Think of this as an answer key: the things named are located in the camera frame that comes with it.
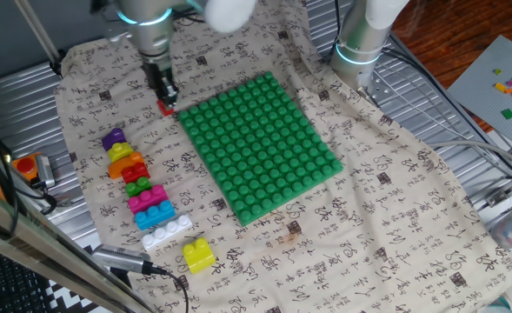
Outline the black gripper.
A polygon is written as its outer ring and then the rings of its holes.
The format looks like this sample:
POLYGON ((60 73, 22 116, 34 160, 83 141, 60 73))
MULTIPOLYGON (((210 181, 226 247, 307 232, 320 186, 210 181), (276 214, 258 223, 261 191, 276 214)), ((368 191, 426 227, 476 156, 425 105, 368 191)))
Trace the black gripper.
POLYGON ((178 88, 174 82, 169 55, 142 55, 142 69, 148 85, 156 93, 158 103, 169 109, 176 106, 178 88))

